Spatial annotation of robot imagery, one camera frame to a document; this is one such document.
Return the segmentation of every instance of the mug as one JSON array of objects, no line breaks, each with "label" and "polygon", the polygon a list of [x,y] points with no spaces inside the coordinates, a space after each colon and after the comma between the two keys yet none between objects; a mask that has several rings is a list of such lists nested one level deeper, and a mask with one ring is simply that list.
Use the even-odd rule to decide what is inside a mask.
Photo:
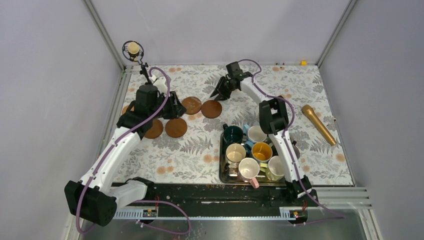
[{"label": "mug", "polygon": [[223,140],[224,145],[229,146],[231,144],[241,144],[243,141],[243,130],[238,126],[228,126],[227,124],[222,125],[224,129]]},{"label": "mug", "polygon": [[249,182],[255,189],[259,188],[259,182],[256,179],[259,170],[259,164],[250,157],[244,158],[238,164],[238,175],[240,178],[245,182]]},{"label": "mug", "polygon": [[229,163],[230,168],[236,168],[235,164],[239,163],[246,157],[245,148],[239,143],[229,145],[225,150],[225,159]]},{"label": "mug", "polygon": [[265,172],[266,177],[271,181],[278,181],[282,179],[286,172],[284,165],[278,156],[271,157],[266,168],[262,168],[262,164],[260,166],[260,170]]},{"label": "mug", "polygon": [[267,139],[267,134],[262,131],[261,126],[250,127],[245,124],[243,126],[243,132],[247,136],[247,141],[244,143],[244,148],[246,149],[247,154],[251,153],[254,144],[265,142]]},{"label": "mug", "polygon": [[265,142],[255,143],[252,147],[252,157],[258,163],[268,163],[268,161],[273,156],[273,150]]}]

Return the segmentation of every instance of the teal mug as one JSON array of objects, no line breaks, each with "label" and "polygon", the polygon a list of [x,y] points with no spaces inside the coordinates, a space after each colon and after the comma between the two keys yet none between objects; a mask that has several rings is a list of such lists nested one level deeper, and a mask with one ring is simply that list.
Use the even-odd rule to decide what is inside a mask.
[{"label": "teal mug", "polygon": [[238,126],[228,126],[224,124],[222,126],[224,129],[223,140],[225,147],[228,147],[231,144],[241,144],[243,141],[243,130]]},{"label": "teal mug", "polygon": [[244,148],[246,149],[248,155],[250,155],[252,152],[253,145],[260,142],[265,142],[267,139],[267,134],[262,131],[261,126],[250,127],[249,125],[245,124],[243,126],[243,132],[247,136],[247,141],[244,143]]}]

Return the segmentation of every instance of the yellow object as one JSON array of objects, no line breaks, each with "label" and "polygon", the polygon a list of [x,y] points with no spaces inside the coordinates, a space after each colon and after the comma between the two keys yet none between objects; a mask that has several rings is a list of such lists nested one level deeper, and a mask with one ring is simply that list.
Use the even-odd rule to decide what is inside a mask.
[{"label": "yellow object", "polygon": [[252,147],[252,155],[258,162],[263,161],[267,163],[273,156],[273,150],[265,142],[257,142]]},{"label": "yellow object", "polygon": [[128,44],[128,52],[130,54],[138,54],[139,51],[140,51],[140,47],[137,43],[132,41]]},{"label": "yellow object", "polygon": [[315,114],[314,110],[311,106],[305,105],[302,107],[302,113],[313,123],[313,125],[318,129],[318,131],[322,134],[322,136],[327,140],[327,142],[334,146],[336,145],[336,140],[333,135],[329,132],[329,130],[324,126],[318,116]]}]

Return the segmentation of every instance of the white wall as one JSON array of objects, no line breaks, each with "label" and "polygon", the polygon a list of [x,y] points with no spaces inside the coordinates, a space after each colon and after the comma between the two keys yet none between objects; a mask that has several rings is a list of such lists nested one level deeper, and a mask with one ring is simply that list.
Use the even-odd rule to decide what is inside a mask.
[{"label": "white wall", "polygon": [[359,1],[322,68],[385,240],[422,239],[424,1]]},{"label": "white wall", "polygon": [[57,240],[120,70],[80,0],[0,2],[0,239]]},{"label": "white wall", "polygon": [[93,0],[117,49],[150,64],[314,63],[349,0]]}]

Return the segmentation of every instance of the microphone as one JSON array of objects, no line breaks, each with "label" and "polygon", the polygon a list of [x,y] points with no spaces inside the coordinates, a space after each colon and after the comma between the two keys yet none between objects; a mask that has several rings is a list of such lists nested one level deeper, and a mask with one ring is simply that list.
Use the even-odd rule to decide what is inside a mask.
[{"label": "microphone", "polygon": [[313,123],[313,125],[318,129],[318,131],[322,134],[322,136],[327,140],[327,142],[334,146],[336,145],[336,140],[333,135],[329,132],[329,130],[324,126],[318,116],[315,114],[314,110],[311,106],[305,105],[302,107],[302,113]]},{"label": "microphone", "polygon": [[126,41],[122,45],[123,56],[131,62],[138,62],[144,56],[144,49],[140,43],[136,41]]}]

